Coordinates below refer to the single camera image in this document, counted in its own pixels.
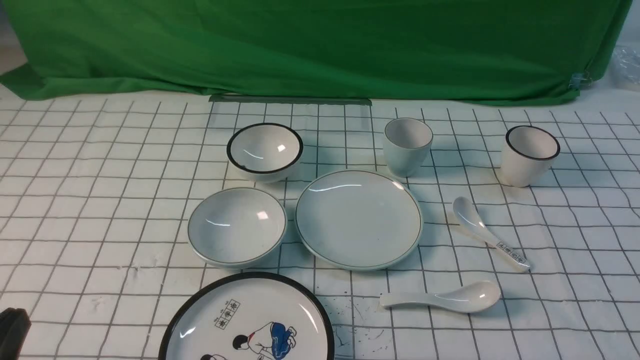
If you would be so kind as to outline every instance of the black object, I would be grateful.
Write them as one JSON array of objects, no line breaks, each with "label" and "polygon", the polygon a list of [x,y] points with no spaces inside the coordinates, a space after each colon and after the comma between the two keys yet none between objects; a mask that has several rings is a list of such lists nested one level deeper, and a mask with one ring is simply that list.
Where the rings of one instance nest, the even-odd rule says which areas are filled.
[{"label": "black object", "polygon": [[0,313],[0,360],[17,360],[31,327],[25,309],[12,307]]}]

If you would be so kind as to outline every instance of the green cloth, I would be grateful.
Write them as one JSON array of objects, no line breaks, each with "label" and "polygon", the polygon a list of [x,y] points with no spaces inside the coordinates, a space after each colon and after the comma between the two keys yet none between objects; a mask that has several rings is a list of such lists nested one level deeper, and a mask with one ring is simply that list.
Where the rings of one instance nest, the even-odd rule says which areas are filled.
[{"label": "green cloth", "polygon": [[559,104],[632,0],[4,0],[30,100],[194,94]]}]

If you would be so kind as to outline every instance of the spoon with printed text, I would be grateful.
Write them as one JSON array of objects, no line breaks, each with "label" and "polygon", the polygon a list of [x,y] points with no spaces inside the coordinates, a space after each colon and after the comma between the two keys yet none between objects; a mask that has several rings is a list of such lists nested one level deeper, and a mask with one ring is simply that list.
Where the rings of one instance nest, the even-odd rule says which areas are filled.
[{"label": "spoon with printed text", "polygon": [[460,225],[479,239],[498,249],[507,259],[511,260],[511,263],[518,268],[519,271],[525,272],[531,269],[531,264],[524,256],[515,252],[509,245],[498,239],[496,235],[492,234],[491,231],[486,228],[471,200],[462,196],[458,197],[453,201],[453,213],[456,215]]}]

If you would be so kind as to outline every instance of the decorated plate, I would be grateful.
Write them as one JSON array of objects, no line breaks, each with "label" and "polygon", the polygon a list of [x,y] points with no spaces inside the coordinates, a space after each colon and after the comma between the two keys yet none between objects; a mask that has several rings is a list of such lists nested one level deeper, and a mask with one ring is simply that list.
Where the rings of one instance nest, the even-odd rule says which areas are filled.
[{"label": "decorated plate", "polygon": [[169,323],[159,360],[332,360],[316,297],[282,275],[245,272],[193,295]]}]

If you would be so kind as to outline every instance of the white cup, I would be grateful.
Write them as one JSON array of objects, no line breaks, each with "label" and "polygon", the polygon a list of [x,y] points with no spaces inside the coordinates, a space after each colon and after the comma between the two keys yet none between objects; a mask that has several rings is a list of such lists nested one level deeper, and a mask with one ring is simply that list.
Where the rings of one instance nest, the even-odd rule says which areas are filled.
[{"label": "white cup", "polygon": [[516,126],[507,131],[502,147],[502,180],[522,188],[535,183],[560,153],[560,143],[550,133],[534,126]]},{"label": "white cup", "polygon": [[385,127],[383,152],[387,168],[397,177],[411,176],[429,154],[433,132],[422,121],[403,117]]}]

